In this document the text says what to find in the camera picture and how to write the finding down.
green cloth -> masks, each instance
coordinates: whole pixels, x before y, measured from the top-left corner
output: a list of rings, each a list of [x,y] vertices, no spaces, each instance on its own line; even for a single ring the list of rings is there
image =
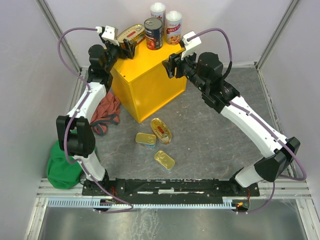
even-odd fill
[[[59,147],[56,141],[50,151],[50,159],[46,167],[46,175],[49,182],[56,189],[70,189],[79,183],[80,175],[83,172],[79,163],[69,164],[65,152]]]

yellow box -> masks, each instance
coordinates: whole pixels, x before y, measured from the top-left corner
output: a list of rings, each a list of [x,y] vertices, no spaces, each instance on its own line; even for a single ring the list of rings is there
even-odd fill
[[[165,40],[162,48],[150,50],[144,40],[133,59],[118,59],[112,68],[113,92],[138,123],[186,90],[187,79],[168,78],[162,65],[170,54],[181,51],[180,45]]]

white wall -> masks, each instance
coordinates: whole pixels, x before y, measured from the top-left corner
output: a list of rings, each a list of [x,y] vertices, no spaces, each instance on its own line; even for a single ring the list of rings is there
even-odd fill
[[[149,7],[156,0],[47,0],[63,31],[74,27],[110,25],[122,32],[129,26],[150,17]],[[182,33],[196,33],[218,27],[230,38],[233,62],[256,62],[265,49],[291,0],[162,0],[167,12],[182,13]],[[81,66],[89,65],[88,49],[101,44],[94,32],[73,32],[67,36],[72,51]],[[220,33],[201,38],[200,52],[219,54],[227,63],[228,50]]]
[[[320,1],[300,1],[262,73],[287,136],[301,141],[298,157],[320,213]]]
[[[0,239],[23,239],[75,78],[34,0],[0,1]]]

white can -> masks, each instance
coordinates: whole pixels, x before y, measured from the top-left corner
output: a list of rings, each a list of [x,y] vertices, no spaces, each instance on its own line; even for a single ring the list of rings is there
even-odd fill
[[[166,42],[169,45],[177,45],[181,39],[182,14],[178,11],[170,11],[165,15]]]
[[[165,31],[166,27],[166,21],[165,21],[165,15],[166,15],[166,5],[164,5],[161,2],[156,2],[151,5],[150,7],[151,17],[160,19],[162,22],[163,31]]]

canned food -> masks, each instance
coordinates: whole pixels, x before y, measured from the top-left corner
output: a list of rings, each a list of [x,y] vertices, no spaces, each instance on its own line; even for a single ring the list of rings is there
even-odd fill
[[[158,50],[163,44],[162,22],[160,19],[151,17],[145,20],[146,47],[150,50]]]
[[[169,144],[172,139],[172,133],[170,129],[159,118],[154,118],[151,121],[151,129],[159,141],[163,144]]]
[[[120,33],[117,40],[123,49],[125,48],[124,39],[135,41],[138,45],[145,39],[145,27],[142,24],[136,24]]]
[[[156,139],[157,137],[153,134],[146,134],[142,132],[138,132],[138,134],[135,136],[135,141],[138,144],[141,144],[143,146],[154,148],[156,145]]]
[[[177,45],[181,39],[182,14],[178,11],[170,11],[165,15],[166,42],[169,45]]]
[[[176,164],[175,160],[173,160],[169,155],[161,150],[154,155],[154,160],[164,166],[165,170],[167,171],[171,171],[171,169]]]
[[[163,28],[162,32],[164,33],[166,31],[166,27],[165,27],[166,5],[164,5],[161,2],[156,2],[150,6],[150,12],[151,12],[152,18],[157,18],[161,20],[162,28]]]

